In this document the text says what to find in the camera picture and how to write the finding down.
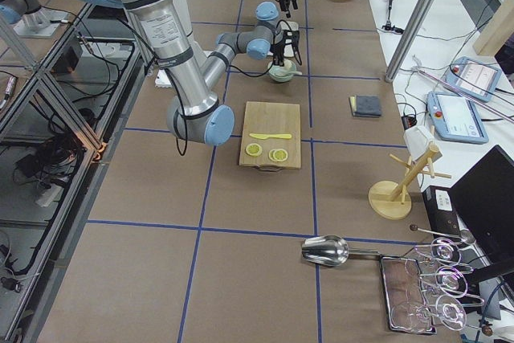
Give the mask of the white ceramic spoon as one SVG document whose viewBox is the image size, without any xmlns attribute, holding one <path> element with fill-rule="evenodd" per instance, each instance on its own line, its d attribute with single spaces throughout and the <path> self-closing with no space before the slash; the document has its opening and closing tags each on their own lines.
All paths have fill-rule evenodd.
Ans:
<svg viewBox="0 0 514 343">
<path fill-rule="evenodd" d="M 301 71 L 278 71 L 275 76 L 279 78 L 293 77 L 293 76 L 301 76 L 303 73 Z"/>
</svg>

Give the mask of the light green bowl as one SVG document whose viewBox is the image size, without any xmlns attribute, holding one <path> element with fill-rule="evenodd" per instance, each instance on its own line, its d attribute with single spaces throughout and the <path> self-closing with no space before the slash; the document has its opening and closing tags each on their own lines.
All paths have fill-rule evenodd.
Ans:
<svg viewBox="0 0 514 343">
<path fill-rule="evenodd" d="M 296 65 L 289 59 L 284 60 L 283 66 L 268 63 L 268 75 L 276 82 L 285 83 L 292 79 L 296 74 Z"/>
</svg>

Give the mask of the white bear serving tray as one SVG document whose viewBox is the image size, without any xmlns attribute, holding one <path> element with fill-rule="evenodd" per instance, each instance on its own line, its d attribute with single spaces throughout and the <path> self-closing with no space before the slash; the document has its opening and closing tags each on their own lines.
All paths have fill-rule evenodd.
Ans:
<svg viewBox="0 0 514 343">
<path fill-rule="evenodd" d="M 281 20 L 279 25 L 284 39 L 293 40 L 299 38 L 300 33 L 297 22 Z"/>
</svg>

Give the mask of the yellow plastic knife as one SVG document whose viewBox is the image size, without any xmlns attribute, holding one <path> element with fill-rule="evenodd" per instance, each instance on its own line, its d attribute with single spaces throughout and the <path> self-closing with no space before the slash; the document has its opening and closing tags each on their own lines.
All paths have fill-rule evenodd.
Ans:
<svg viewBox="0 0 514 343">
<path fill-rule="evenodd" d="M 260 140 L 267 140 L 267 139 L 284 139 L 284 140 L 290 140 L 292 139 L 292 134 L 290 133 L 249 133 L 249 137 L 260 139 Z"/>
</svg>

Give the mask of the wooden cutting board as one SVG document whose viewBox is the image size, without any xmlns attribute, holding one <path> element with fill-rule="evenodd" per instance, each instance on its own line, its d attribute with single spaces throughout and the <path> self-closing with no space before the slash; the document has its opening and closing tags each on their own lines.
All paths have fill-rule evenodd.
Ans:
<svg viewBox="0 0 514 343">
<path fill-rule="evenodd" d="M 300 106 L 248 101 L 239 165 L 267 170 L 300 169 L 301 159 Z"/>
</svg>

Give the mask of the lower lemon slice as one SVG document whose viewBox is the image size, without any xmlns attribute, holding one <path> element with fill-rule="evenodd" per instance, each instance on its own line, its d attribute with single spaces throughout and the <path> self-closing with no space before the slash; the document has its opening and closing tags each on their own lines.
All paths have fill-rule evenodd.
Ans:
<svg viewBox="0 0 514 343">
<path fill-rule="evenodd" d="M 258 143 L 250 143 L 245 147 L 245 153 L 250 157 L 258 157 L 262 154 L 263 148 Z"/>
</svg>

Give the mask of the lemon slice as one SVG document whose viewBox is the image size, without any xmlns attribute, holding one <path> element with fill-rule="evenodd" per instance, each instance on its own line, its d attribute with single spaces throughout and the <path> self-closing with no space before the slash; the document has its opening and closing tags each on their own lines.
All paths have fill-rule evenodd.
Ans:
<svg viewBox="0 0 514 343">
<path fill-rule="evenodd" d="M 262 154 L 263 148 L 258 143 L 250 143 L 245 147 L 245 153 L 250 157 L 258 157 Z"/>
<path fill-rule="evenodd" d="M 286 149 L 273 149 L 274 161 L 283 162 L 288 159 L 288 151 Z"/>
</svg>

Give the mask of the upper lemon slice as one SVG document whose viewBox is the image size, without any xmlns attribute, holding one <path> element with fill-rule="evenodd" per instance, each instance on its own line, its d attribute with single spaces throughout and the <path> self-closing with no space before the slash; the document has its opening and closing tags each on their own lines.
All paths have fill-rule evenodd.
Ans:
<svg viewBox="0 0 514 343">
<path fill-rule="evenodd" d="M 286 149 L 273 149 L 274 161 L 283 162 L 288 159 L 288 151 Z"/>
</svg>

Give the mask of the near blue teach pendant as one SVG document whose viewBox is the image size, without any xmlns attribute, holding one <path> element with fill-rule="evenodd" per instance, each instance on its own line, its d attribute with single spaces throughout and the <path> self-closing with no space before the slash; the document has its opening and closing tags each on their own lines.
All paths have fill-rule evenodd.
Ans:
<svg viewBox="0 0 514 343">
<path fill-rule="evenodd" d="M 455 94 L 429 92 L 426 106 L 435 132 L 444 141 L 488 143 L 488 135 L 473 102 Z"/>
</svg>

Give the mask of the blue teach pendant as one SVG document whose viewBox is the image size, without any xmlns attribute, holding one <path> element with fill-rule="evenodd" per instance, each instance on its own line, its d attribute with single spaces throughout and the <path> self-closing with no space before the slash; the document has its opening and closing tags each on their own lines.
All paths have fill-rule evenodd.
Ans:
<svg viewBox="0 0 514 343">
<path fill-rule="evenodd" d="M 488 135 L 473 102 L 455 94 L 429 92 L 426 106 L 435 132 L 444 141 L 488 143 Z"/>
<path fill-rule="evenodd" d="M 489 102 L 500 81 L 500 69 L 463 56 L 449 66 L 445 81 L 468 96 Z"/>
</svg>

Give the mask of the far blue teach pendant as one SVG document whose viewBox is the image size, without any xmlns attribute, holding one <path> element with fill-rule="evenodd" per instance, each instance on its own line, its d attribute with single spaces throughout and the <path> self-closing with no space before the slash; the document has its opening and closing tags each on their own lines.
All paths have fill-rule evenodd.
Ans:
<svg viewBox="0 0 514 343">
<path fill-rule="evenodd" d="M 489 102 L 500 81 L 500 69 L 463 56 L 449 66 L 445 81 L 468 96 Z"/>
</svg>

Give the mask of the metal scoop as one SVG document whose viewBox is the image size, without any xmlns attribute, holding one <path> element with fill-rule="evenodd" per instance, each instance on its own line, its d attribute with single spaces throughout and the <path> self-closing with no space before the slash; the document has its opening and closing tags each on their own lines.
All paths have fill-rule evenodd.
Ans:
<svg viewBox="0 0 514 343">
<path fill-rule="evenodd" d="M 310 263 L 325 267 L 338 267 L 350 257 L 378 257 L 379 251 L 351 248 L 337 235 L 317 236 L 305 239 L 301 244 L 302 257 Z"/>
</svg>

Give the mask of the black laptop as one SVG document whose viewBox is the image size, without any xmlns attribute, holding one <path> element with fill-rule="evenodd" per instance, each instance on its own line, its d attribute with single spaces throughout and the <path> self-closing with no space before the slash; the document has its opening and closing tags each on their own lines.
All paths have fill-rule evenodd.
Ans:
<svg viewBox="0 0 514 343">
<path fill-rule="evenodd" d="M 513 160 L 496 145 L 450 189 L 451 204 L 494 262 L 513 257 Z"/>
</svg>

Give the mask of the clear wine glass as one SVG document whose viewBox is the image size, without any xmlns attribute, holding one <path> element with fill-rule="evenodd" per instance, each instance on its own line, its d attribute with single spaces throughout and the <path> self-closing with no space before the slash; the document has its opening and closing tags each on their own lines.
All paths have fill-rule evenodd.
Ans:
<svg viewBox="0 0 514 343">
<path fill-rule="evenodd" d="M 419 257 L 422 269 L 435 269 L 440 266 L 455 267 L 462 262 L 459 247 L 448 238 L 439 237 L 431 243 L 414 246 L 414 252 Z"/>
<path fill-rule="evenodd" d="M 473 304 L 483 304 L 484 299 L 480 295 L 470 292 L 465 275 L 456 268 L 441 266 L 432 273 L 419 273 L 409 269 L 406 271 L 415 280 L 426 300 L 446 295 L 457 300 L 468 298 Z"/>
<path fill-rule="evenodd" d="M 454 297 L 441 295 L 432 304 L 408 300 L 393 306 L 390 321 L 401 332 L 428 334 L 437 325 L 461 331 L 467 323 L 467 314 Z"/>
</svg>

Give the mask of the clear wine glass middle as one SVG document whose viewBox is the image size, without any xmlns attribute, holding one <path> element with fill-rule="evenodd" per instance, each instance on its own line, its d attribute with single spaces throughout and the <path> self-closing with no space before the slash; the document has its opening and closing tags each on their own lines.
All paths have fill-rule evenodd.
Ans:
<svg viewBox="0 0 514 343">
<path fill-rule="evenodd" d="M 441 266 L 432 273 L 419 273 L 409 269 L 406 271 L 415 280 L 426 300 L 446 295 L 457 300 L 468 298 L 473 304 L 483 304 L 484 299 L 480 295 L 470 292 L 465 275 L 456 268 Z"/>
</svg>

